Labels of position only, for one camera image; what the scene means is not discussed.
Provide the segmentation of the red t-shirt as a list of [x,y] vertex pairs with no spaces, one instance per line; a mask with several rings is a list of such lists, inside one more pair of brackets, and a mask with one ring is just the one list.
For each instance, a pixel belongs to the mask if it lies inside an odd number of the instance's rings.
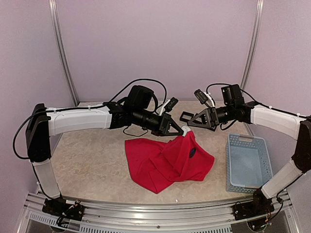
[[[192,131],[169,142],[139,138],[126,140],[124,146],[131,179],[155,194],[175,182],[202,182],[215,161]],[[192,148],[196,153],[189,158]]]

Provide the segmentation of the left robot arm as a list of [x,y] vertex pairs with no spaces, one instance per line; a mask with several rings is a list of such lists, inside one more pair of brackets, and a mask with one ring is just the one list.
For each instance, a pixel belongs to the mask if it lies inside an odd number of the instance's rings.
[[187,133],[165,112],[157,115],[146,107],[118,102],[66,109],[47,108],[41,103],[35,106],[27,123],[27,155],[41,191],[50,199],[49,208],[58,216],[65,215],[68,205],[60,199],[61,192],[52,167],[51,136],[89,129],[113,130],[132,124],[155,136],[185,136]]

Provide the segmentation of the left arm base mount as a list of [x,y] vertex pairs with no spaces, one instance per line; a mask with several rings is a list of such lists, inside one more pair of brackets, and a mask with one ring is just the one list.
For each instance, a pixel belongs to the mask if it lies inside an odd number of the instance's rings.
[[79,200],[70,201],[63,198],[45,199],[42,212],[57,217],[82,221],[85,207]]

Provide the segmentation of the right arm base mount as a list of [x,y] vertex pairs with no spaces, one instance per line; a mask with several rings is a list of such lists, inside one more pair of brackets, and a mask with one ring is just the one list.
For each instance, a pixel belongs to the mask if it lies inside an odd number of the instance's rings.
[[263,207],[256,207],[252,201],[236,202],[232,207],[235,220],[242,220],[260,215],[271,214],[275,208],[272,204],[264,205]]

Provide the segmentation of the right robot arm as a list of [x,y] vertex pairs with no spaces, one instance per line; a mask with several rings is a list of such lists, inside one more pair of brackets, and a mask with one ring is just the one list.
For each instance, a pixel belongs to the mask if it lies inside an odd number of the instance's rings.
[[251,101],[241,104],[231,103],[218,108],[210,106],[193,115],[188,125],[214,130],[217,126],[231,121],[262,126],[295,141],[295,149],[290,160],[254,193],[254,201],[248,205],[249,212],[258,216],[267,208],[268,200],[310,171],[311,119]]

